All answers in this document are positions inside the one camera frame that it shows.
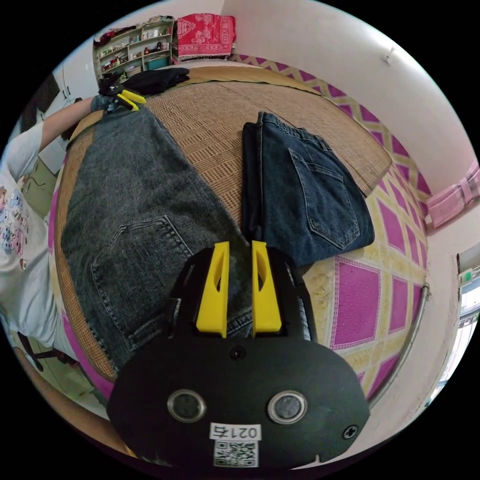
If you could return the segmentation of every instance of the teal container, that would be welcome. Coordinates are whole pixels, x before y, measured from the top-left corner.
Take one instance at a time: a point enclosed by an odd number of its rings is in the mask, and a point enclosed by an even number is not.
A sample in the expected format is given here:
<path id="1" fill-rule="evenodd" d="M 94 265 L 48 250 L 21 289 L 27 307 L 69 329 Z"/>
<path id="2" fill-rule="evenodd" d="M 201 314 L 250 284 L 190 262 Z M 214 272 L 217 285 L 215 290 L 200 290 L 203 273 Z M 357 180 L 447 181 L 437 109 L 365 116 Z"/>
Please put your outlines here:
<path id="1" fill-rule="evenodd" d="M 168 64 L 169 64 L 169 59 L 166 57 L 155 58 L 154 60 L 145 62 L 145 66 L 147 70 L 161 69 L 162 67 L 166 67 Z"/>

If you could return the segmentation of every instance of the storage box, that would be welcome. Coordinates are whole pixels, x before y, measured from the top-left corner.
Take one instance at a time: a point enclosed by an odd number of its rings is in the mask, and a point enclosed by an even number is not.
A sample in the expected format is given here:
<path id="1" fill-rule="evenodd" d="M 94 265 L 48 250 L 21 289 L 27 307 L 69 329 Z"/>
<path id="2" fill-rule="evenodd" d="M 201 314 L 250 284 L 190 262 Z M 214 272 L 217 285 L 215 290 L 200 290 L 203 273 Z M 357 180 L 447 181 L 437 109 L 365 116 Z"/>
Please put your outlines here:
<path id="1" fill-rule="evenodd" d="M 145 62 L 145 67 L 147 70 L 156 70 L 166 67 L 169 64 L 169 59 L 167 57 L 155 58 L 155 60 L 150 60 Z"/>
<path id="2" fill-rule="evenodd" d="M 135 68 L 132 68 L 131 70 L 127 70 L 127 71 L 126 71 L 126 76 L 127 76 L 128 78 L 130 78 L 130 77 L 133 77 L 133 76 L 136 75 L 136 74 L 139 74 L 141 71 L 142 71 L 142 67 L 141 67 L 141 66 L 137 66 L 137 67 L 135 67 Z"/>

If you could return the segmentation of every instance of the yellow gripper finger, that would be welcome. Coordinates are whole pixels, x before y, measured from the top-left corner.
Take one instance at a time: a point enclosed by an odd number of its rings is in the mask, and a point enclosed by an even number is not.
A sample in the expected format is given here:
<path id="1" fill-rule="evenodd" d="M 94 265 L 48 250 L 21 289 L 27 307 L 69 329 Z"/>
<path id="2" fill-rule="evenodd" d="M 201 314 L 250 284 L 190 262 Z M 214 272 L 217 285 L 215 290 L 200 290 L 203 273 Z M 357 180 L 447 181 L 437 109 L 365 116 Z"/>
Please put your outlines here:
<path id="1" fill-rule="evenodd" d="M 136 104 L 146 104 L 147 101 L 145 100 L 145 97 L 138 95 L 130 90 L 123 90 L 121 95 L 124 97 L 130 99 L 132 102 L 135 102 Z"/>
<path id="2" fill-rule="evenodd" d="M 253 241 L 251 247 L 253 260 L 253 336 L 278 333 L 282 328 L 282 320 L 270 269 L 267 244 L 261 241 Z"/>
<path id="3" fill-rule="evenodd" d="M 227 337 L 229 266 L 229 242 L 216 243 L 196 320 L 196 328 L 201 333 Z"/>
<path id="4" fill-rule="evenodd" d="M 131 106 L 131 111 L 132 112 L 135 112 L 137 111 L 139 108 L 137 107 L 137 105 L 135 105 L 135 103 L 133 103 L 132 101 L 130 101 L 126 96 L 123 96 L 121 93 L 118 93 L 117 94 L 117 97 L 122 100 L 123 102 L 126 102 L 127 104 L 129 104 Z"/>

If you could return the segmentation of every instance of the qr code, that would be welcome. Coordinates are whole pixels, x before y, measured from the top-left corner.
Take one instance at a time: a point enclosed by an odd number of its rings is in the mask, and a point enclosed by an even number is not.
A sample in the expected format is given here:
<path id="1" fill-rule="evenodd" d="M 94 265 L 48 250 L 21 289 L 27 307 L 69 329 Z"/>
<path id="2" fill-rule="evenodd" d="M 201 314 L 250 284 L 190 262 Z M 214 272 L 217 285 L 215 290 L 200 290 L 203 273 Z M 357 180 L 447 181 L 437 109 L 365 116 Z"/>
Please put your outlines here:
<path id="1" fill-rule="evenodd" d="M 257 441 L 216 441 L 213 454 L 215 467 L 258 467 L 259 443 Z"/>

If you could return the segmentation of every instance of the red cloth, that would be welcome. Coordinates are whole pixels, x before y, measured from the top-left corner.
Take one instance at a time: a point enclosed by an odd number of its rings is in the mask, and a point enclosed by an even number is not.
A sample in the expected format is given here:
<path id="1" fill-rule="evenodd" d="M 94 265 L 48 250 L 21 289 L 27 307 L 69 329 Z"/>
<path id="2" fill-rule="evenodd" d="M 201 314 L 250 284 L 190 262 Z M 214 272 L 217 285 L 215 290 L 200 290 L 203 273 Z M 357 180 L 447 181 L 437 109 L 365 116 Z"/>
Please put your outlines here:
<path id="1" fill-rule="evenodd" d="M 192 13 L 177 20 L 178 58 L 231 55 L 235 18 L 213 13 Z"/>

